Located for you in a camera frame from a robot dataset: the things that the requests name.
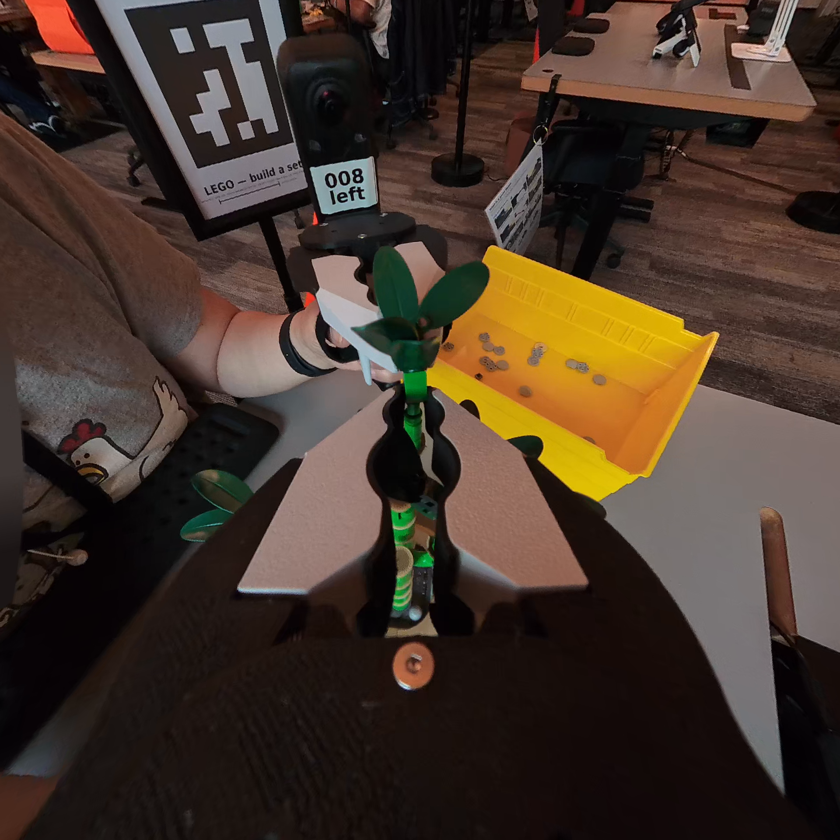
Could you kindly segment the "white hanging card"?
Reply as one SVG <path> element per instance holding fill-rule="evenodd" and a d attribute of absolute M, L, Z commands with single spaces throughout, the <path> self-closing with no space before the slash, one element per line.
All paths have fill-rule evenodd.
<path fill-rule="evenodd" d="M 533 145 L 485 210 L 496 246 L 518 256 L 526 254 L 542 215 L 542 146 Z"/>

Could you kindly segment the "person's left hand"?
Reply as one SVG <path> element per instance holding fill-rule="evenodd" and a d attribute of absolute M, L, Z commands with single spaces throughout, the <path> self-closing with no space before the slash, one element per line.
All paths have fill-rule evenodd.
<path fill-rule="evenodd" d="M 320 316 L 320 308 L 317 300 L 313 300 L 304 310 L 294 315 L 290 325 L 290 342 L 303 360 L 319 369 L 335 368 L 339 371 L 362 372 L 362 365 L 359 360 L 338 362 L 332 360 L 324 352 L 322 344 L 317 335 L 317 323 Z M 329 345 L 336 350 L 352 348 L 350 342 L 335 329 L 327 325 L 324 334 L 324 346 Z M 397 383 L 402 379 L 400 372 L 391 372 L 383 369 L 380 365 L 371 363 L 371 378 L 373 382 L 381 382 L 386 385 Z"/>

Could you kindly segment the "orange safety vest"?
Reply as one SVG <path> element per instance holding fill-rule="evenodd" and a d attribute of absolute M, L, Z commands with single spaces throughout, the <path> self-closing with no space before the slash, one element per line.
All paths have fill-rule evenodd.
<path fill-rule="evenodd" d="M 80 56 L 95 54 L 68 1 L 25 1 L 25 5 L 50 50 Z"/>

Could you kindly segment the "person's right forearm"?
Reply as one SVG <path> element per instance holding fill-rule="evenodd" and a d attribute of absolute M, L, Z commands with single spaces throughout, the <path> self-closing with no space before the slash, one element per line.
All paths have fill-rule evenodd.
<path fill-rule="evenodd" d="M 1 838 L 19 839 L 44 808 L 58 776 L 1 775 Z"/>

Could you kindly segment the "person's printed shirt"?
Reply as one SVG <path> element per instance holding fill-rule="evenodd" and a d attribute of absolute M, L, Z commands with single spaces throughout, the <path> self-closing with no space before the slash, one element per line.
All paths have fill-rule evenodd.
<path fill-rule="evenodd" d="M 2 115 L 2 315 L 23 425 L 114 501 L 187 427 L 165 363 L 204 307 L 189 257 Z"/>

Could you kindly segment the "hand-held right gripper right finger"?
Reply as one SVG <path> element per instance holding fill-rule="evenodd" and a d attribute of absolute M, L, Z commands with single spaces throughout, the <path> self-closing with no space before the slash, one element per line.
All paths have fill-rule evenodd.
<path fill-rule="evenodd" d="M 425 427 L 425 465 L 442 487 L 430 607 L 436 633 L 471 635 L 494 606 L 585 591 L 587 577 L 525 454 L 442 391 L 428 394 Z"/>

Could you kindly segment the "white desktop stand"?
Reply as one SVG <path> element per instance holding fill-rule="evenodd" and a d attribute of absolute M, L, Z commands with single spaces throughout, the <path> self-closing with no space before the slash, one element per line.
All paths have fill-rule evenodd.
<path fill-rule="evenodd" d="M 762 12 L 762 6 L 757 6 L 751 13 L 749 25 L 746 28 L 740 27 L 738 30 L 748 38 L 748 41 L 732 41 L 728 48 L 730 57 L 776 64 L 791 63 L 791 52 L 785 44 L 798 4 L 798 1 L 777 2 L 768 32 L 751 34 L 752 23 L 764 25 L 770 20 L 770 12 L 768 10 Z"/>

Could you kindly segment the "green lego bamboo plant model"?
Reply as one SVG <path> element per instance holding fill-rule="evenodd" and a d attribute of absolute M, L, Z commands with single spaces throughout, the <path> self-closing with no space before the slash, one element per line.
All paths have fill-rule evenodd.
<path fill-rule="evenodd" d="M 439 391 L 439 389 L 431 387 L 428 393 L 430 391 Z M 398 392 L 398 395 L 388 402 L 386 408 L 390 431 L 374 447 L 368 465 L 373 487 L 381 493 L 387 502 L 395 550 L 395 589 L 391 617 L 387 626 L 393 624 L 409 625 L 421 623 L 425 620 L 432 622 L 430 606 L 434 601 L 434 537 L 438 497 L 442 487 L 432 475 L 431 469 L 425 465 L 425 454 L 427 452 L 425 403 L 421 409 L 420 417 L 421 436 L 425 441 L 425 447 L 421 453 L 417 452 L 408 432 L 403 430 L 403 409 L 405 407 L 406 399 L 402 392 Z M 518 448 L 529 459 L 530 468 L 534 475 L 534 468 L 541 466 L 539 460 L 531 457 L 527 452 L 528 448 L 533 447 L 534 441 L 522 440 L 519 446 L 512 442 L 509 443 Z M 250 501 L 241 511 L 234 513 L 231 519 L 220 529 L 219 534 L 208 541 L 198 552 L 196 556 L 198 560 L 217 561 L 220 567 L 218 573 L 227 574 L 228 583 L 224 586 L 224 596 L 227 600 L 275 598 L 309 606 L 303 600 L 289 596 L 247 597 L 238 593 L 238 583 L 253 558 L 259 542 L 306 453 L 302 453 L 298 458 L 290 459 L 276 473 L 276 477 L 282 481 L 283 488 L 276 500 L 267 508 L 266 523 L 257 526 L 254 537 L 245 535 L 245 527 L 249 525 L 251 513 L 257 511 L 261 502 L 259 497 Z M 572 548 L 570 539 L 566 535 L 565 537 Z M 582 560 L 575 553 L 574 556 L 585 573 Z"/>

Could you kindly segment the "yellow plastic parts bin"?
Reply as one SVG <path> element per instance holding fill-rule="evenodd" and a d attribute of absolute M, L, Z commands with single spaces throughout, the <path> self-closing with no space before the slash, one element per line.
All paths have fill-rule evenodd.
<path fill-rule="evenodd" d="M 478 302 L 451 333 L 473 337 L 508 331 L 566 354 L 582 352 L 607 379 L 606 443 L 592 444 L 517 402 L 490 392 L 470 375 L 427 374 L 457 403 L 472 401 L 480 420 L 502 438 L 542 440 L 540 461 L 567 487 L 601 501 L 639 477 L 649 477 L 697 388 L 718 334 L 700 336 L 681 318 L 496 246 L 483 263 L 490 272 Z"/>

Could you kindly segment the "black wristband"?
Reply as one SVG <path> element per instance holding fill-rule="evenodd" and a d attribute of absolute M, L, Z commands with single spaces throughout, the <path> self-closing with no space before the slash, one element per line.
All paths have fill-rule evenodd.
<path fill-rule="evenodd" d="M 286 360 L 289 367 L 291 368 L 291 370 L 294 371 L 296 374 L 305 376 L 307 378 L 316 378 L 336 371 L 337 368 L 334 366 L 322 369 L 314 364 L 310 364 L 300 355 L 299 351 L 295 348 L 294 344 L 291 341 L 291 325 L 297 314 L 297 312 L 289 313 L 285 317 L 280 326 L 278 339 L 280 352 L 283 358 Z"/>

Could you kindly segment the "black office chair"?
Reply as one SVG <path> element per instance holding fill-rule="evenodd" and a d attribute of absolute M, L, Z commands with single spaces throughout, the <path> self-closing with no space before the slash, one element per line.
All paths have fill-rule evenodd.
<path fill-rule="evenodd" d="M 542 145 L 543 195 L 552 203 L 543 203 L 540 228 L 551 228 L 555 241 L 554 265 L 562 268 L 566 234 L 577 227 L 588 230 L 594 213 L 597 193 L 611 174 L 614 159 L 622 144 L 614 125 L 603 122 L 567 119 L 556 122 Z M 628 196 L 644 178 L 644 156 L 632 159 L 622 184 L 624 195 L 616 217 L 648 224 L 654 201 Z M 610 235 L 605 241 L 605 264 L 618 268 L 625 248 Z"/>

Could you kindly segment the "black stanchion pole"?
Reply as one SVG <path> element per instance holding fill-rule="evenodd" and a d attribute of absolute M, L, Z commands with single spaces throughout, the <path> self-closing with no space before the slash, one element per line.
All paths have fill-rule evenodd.
<path fill-rule="evenodd" d="M 458 115 L 455 149 L 451 154 L 440 154 L 432 160 L 430 174 L 437 184 L 465 188 L 481 183 L 485 162 L 465 150 L 466 118 L 469 97 L 469 77 L 472 59 L 476 1 L 465 2 L 465 27 L 461 39 L 460 77 L 458 84 Z"/>

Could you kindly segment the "green lego leaf sprig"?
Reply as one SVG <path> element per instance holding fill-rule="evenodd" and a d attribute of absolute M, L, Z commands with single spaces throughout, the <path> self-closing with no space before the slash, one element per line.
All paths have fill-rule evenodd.
<path fill-rule="evenodd" d="M 407 396 L 425 398 L 425 372 L 436 361 L 442 330 L 480 299 L 488 267 L 472 261 L 452 269 L 420 299 L 405 259 L 394 247 L 381 248 L 373 261 L 374 294 L 382 317 L 352 331 L 387 355 L 403 373 Z"/>

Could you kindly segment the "black stanchion base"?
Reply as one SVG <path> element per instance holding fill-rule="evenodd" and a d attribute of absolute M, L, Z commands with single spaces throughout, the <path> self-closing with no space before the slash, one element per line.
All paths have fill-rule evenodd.
<path fill-rule="evenodd" d="M 785 214 L 804 228 L 839 235 L 839 191 L 800 192 L 785 208 Z"/>

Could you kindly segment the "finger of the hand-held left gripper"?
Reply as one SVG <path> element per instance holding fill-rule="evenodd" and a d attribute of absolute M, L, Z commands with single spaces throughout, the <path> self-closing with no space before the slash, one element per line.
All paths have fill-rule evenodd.
<path fill-rule="evenodd" d="M 402 243 L 395 250 L 406 262 L 415 284 L 436 284 L 444 275 L 423 242 Z"/>
<path fill-rule="evenodd" d="M 354 328 L 382 319 L 382 312 L 368 298 L 368 287 L 356 279 L 362 262 L 354 256 L 323 256 L 311 261 L 318 282 L 316 299 L 324 321 L 353 346 L 360 357 L 365 382 L 372 383 L 371 365 L 397 373 L 387 352 L 376 349 Z"/>

